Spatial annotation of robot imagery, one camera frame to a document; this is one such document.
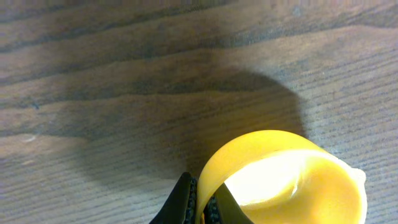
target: yellow plastic object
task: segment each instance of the yellow plastic object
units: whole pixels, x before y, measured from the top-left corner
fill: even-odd
[[[226,182],[254,223],[363,224],[365,174],[309,140],[285,131],[257,131],[219,149],[198,180],[196,224]]]

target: yellow bowl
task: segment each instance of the yellow bowl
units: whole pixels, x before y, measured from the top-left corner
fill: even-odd
[[[254,223],[363,224],[365,173],[309,140],[285,131],[257,131],[219,149],[198,180],[196,224],[225,182]]]

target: black object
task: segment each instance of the black object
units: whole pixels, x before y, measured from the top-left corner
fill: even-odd
[[[188,172],[183,173],[150,224],[194,224],[197,215],[196,194],[196,179]],[[242,212],[225,184],[218,188],[203,213],[206,224],[253,224]]]

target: wooden table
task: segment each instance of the wooden table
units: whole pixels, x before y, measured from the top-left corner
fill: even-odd
[[[396,1],[34,2],[2,3],[2,223],[148,223],[260,129],[363,169],[396,223]]]

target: wood grain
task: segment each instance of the wood grain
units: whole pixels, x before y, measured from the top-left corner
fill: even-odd
[[[148,223],[183,171],[283,129],[398,207],[398,4],[24,1],[1,16],[4,223]]]

